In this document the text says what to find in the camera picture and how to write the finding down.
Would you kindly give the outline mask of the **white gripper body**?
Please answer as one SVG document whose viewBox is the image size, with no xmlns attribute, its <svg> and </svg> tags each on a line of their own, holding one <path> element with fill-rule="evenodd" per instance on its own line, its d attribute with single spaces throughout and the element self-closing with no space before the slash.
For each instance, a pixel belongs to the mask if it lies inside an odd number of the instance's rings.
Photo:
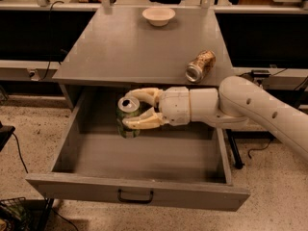
<svg viewBox="0 0 308 231">
<path fill-rule="evenodd" d="M 159 98 L 159 111 L 167 124 L 172 126 L 188 124 L 191 121 L 190 91 L 186 87 L 164 90 Z"/>
</svg>

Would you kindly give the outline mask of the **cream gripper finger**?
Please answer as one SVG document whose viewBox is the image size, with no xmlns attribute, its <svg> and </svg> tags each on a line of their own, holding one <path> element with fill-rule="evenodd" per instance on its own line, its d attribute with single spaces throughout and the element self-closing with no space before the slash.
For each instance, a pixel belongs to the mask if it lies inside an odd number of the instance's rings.
<svg viewBox="0 0 308 231">
<path fill-rule="evenodd" d="M 163 126 L 168 120 L 162 113 L 156 113 L 154 108 L 150 108 L 139 116 L 124 118 L 122 123 L 129 129 L 146 130 Z"/>
<path fill-rule="evenodd" d="M 158 88 L 142 88 L 128 91 L 125 96 L 127 98 L 137 98 L 140 102 L 145 102 L 152 107 L 157 107 L 160 96 L 164 91 Z"/>
</svg>

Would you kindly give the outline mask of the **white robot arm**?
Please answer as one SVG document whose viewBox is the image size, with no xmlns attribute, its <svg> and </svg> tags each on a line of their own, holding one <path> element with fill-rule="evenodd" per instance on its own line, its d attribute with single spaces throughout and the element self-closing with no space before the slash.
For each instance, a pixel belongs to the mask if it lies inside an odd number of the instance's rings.
<svg viewBox="0 0 308 231">
<path fill-rule="evenodd" d="M 227 77 L 217 89 L 145 88 L 131 90 L 126 97 L 151 106 L 141 115 L 123 119 L 130 129 L 179 126 L 192 121 L 235 129 L 252 120 L 308 161 L 308 115 L 245 78 Z"/>
</svg>

